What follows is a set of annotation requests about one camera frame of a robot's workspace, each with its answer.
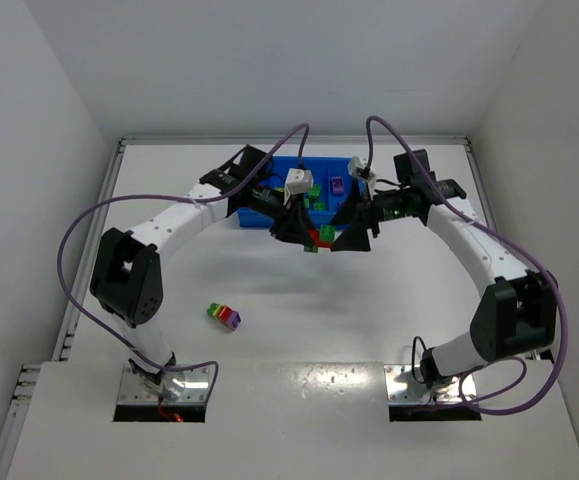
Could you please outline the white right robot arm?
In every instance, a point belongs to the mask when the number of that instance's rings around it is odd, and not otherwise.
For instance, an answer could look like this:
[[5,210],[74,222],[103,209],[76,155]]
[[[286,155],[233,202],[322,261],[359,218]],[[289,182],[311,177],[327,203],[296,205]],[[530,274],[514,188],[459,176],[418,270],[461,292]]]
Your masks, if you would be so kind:
[[382,222],[412,217],[437,235],[469,274],[480,303],[466,333],[426,349],[419,371],[427,387],[497,360],[548,347],[556,300],[547,278],[532,271],[476,226],[478,216],[453,179],[439,180],[426,150],[395,156],[398,186],[378,192],[366,160],[352,158],[352,186],[332,219],[344,226],[333,251],[367,252]]

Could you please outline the green lego pile in tray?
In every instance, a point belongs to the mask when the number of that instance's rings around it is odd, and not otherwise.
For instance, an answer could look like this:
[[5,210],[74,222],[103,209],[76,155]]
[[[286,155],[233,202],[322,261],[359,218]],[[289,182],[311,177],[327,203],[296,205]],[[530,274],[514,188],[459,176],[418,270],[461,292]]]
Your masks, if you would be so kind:
[[320,184],[314,184],[304,195],[303,195],[304,206],[308,210],[313,210],[316,212],[324,212],[327,210],[326,201],[324,198],[322,186]]

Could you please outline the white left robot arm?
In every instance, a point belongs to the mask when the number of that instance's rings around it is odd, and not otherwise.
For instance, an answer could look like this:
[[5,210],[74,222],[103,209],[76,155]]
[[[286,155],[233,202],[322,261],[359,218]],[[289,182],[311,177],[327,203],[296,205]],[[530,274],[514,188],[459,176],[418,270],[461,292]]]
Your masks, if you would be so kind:
[[130,343],[133,372],[150,385],[162,385],[176,365],[158,320],[162,266],[174,253],[240,208],[270,218],[278,240],[312,245],[313,224],[303,200],[313,187],[312,173],[303,164],[289,169],[280,191],[263,183],[272,173],[272,156],[247,145],[203,175],[182,201],[142,224],[126,231],[110,228],[101,237],[90,293]]

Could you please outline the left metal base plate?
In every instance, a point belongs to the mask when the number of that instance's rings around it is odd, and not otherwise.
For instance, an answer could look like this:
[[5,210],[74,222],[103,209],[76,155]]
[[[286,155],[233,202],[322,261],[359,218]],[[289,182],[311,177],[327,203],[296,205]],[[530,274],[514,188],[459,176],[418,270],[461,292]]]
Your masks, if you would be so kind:
[[208,369],[165,373],[160,383],[143,378],[126,364],[120,377],[117,404],[121,406],[198,406],[207,399],[210,386]]

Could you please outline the red green lego stack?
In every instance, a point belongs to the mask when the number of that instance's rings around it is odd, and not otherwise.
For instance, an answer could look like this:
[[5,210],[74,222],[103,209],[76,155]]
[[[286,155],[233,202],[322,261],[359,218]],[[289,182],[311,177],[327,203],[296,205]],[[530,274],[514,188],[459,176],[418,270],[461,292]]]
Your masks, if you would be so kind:
[[304,246],[303,250],[310,253],[317,253],[320,249],[330,250],[335,241],[336,233],[336,227],[332,225],[322,225],[319,229],[310,229],[312,244]]

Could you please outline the small rainbow lego stack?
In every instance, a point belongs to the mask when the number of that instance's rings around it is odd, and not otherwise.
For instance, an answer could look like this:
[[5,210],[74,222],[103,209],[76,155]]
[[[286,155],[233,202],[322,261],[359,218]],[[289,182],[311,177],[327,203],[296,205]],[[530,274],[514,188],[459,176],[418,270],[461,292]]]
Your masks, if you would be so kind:
[[216,320],[230,331],[235,331],[241,323],[240,314],[224,304],[211,303],[206,312],[210,318]]

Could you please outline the metal base plate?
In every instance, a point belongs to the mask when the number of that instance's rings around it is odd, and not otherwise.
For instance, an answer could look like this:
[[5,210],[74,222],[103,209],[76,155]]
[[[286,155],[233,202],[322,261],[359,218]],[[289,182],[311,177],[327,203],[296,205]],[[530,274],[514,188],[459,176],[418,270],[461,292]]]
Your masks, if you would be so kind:
[[463,401],[458,376],[442,380],[431,388],[414,379],[410,364],[385,364],[384,376],[390,406],[444,406]]
[[143,378],[126,364],[120,377],[117,404],[121,406],[198,406],[207,399],[210,386],[208,369],[165,373],[160,383]]

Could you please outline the purple lego brick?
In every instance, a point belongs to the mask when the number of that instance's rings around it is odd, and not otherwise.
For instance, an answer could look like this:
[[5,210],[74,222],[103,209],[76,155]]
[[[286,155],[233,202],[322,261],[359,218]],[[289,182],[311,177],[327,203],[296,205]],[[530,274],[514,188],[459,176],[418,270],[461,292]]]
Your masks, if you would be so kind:
[[343,196],[345,194],[345,184],[341,176],[330,178],[330,192],[332,196]]

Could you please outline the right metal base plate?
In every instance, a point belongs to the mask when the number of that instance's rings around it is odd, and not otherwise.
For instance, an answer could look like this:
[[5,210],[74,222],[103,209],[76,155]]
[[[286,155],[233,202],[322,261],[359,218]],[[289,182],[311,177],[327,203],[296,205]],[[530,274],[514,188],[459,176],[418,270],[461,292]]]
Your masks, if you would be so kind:
[[390,406],[444,406],[463,401],[458,376],[442,380],[431,388],[414,379],[410,364],[385,364],[384,376]]

